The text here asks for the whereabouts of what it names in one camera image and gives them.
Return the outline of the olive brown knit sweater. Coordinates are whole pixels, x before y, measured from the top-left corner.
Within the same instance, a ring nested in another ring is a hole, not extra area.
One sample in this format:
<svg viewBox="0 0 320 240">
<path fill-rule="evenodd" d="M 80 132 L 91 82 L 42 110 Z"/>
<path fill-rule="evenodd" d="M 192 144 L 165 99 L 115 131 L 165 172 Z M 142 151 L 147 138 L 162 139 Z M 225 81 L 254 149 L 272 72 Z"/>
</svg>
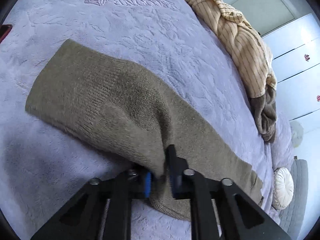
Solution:
<svg viewBox="0 0 320 240">
<path fill-rule="evenodd" d="M 28 113 L 105 152 L 148 168 L 156 177 L 150 203 L 189 220 L 185 200 L 174 200 L 165 150 L 174 145 L 189 166 L 213 180 L 231 178 L 258 205 L 263 183 L 215 129 L 145 67 L 67 40 L 36 78 Z"/>
</svg>

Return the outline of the white round pleated cushion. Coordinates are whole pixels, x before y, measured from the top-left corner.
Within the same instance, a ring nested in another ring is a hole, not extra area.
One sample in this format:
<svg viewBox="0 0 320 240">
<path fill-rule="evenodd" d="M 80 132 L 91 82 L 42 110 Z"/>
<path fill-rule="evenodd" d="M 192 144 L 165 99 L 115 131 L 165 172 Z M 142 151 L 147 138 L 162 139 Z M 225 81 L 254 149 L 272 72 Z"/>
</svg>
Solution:
<svg viewBox="0 0 320 240">
<path fill-rule="evenodd" d="M 294 182 L 290 171 L 281 167 L 273 174 L 273 199 L 272 206 L 276 210 L 284 210 L 289 206 L 294 195 Z"/>
</svg>

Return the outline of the grey quilted mattress pad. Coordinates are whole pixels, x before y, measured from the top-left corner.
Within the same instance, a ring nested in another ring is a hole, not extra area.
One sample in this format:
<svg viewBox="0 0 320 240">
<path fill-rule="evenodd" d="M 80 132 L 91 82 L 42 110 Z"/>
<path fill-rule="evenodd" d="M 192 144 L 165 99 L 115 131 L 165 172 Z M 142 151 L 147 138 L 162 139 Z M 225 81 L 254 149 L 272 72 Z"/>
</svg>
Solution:
<svg viewBox="0 0 320 240">
<path fill-rule="evenodd" d="M 280 227 L 291 237 L 298 239 L 302 228 L 308 196 L 308 164 L 306 160 L 294 160 L 291 167 L 295 191 L 289 206 L 279 213 Z"/>
</svg>

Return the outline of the white round plush toy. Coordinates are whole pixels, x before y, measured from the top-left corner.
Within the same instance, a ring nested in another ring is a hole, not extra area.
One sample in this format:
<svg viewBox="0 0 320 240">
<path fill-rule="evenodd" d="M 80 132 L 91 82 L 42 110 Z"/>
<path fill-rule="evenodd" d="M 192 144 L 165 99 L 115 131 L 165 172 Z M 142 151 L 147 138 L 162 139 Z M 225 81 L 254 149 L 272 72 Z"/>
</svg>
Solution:
<svg viewBox="0 0 320 240">
<path fill-rule="evenodd" d="M 296 120 L 290 122 L 291 128 L 291 141 L 294 148 L 297 148 L 303 141 L 304 128 Z"/>
</svg>

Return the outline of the grey brown crumpled garment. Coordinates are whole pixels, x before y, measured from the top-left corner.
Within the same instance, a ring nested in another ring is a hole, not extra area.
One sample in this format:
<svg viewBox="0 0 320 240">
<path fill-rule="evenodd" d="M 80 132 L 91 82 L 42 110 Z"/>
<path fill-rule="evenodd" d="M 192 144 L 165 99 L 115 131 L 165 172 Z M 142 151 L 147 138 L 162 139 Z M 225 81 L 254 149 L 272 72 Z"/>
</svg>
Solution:
<svg viewBox="0 0 320 240">
<path fill-rule="evenodd" d="M 265 94 L 249 100 L 257 130 L 264 142 L 274 142 L 276 136 L 276 90 L 266 85 Z"/>
</svg>

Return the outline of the beige striped garment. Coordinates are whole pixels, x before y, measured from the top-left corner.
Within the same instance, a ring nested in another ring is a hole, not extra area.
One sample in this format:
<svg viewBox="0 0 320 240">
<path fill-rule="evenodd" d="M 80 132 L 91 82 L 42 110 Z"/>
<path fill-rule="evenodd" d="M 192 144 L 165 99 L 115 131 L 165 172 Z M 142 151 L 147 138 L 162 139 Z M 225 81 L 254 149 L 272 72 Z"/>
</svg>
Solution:
<svg viewBox="0 0 320 240">
<path fill-rule="evenodd" d="M 243 13 L 223 0 L 185 0 L 231 56 L 250 98 L 276 95 L 272 53 Z"/>
</svg>

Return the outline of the white wardrobe with flower stickers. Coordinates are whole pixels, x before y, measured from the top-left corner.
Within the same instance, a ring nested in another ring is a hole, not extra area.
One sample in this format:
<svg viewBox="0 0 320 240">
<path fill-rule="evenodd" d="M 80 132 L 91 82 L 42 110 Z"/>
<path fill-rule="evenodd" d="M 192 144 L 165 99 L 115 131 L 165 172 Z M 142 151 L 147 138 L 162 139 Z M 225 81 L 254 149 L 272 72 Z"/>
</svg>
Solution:
<svg viewBox="0 0 320 240">
<path fill-rule="evenodd" d="M 319 111 L 319 24 L 300 17 L 263 37 L 276 75 L 277 107 L 290 120 Z"/>
</svg>

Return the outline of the lavender plush bed blanket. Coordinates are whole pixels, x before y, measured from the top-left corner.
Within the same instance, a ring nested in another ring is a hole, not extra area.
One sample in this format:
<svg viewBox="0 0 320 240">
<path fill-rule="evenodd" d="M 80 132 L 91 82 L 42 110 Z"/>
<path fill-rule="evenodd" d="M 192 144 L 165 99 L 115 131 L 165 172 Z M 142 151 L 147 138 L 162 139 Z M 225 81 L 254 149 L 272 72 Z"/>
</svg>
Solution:
<svg viewBox="0 0 320 240">
<path fill-rule="evenodd" d="M 25 111 L 30 89 L 67 39 L 148 68 L 193 106 L 263 181 L 272 207 L 275 152 L 263 141 L 231 57 L 185 0 L 19 0 L 1 43 L 1 210 L 21 239 L 89 179 L 128 168 Z"/>
</svg>

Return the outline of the dark red object at edge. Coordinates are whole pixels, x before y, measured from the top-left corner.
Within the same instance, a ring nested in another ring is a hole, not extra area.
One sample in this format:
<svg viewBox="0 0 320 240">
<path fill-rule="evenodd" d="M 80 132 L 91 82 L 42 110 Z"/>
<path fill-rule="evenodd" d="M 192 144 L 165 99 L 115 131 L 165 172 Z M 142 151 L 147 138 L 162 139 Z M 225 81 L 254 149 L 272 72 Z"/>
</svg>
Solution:
<svg viewBox="0 0 320 240">
<path fill-rule="evenodd" d="M 7 37 L 12 30 L 12 24 L 4 24 L 0 28 L 0 43 Z"/>
</svg>

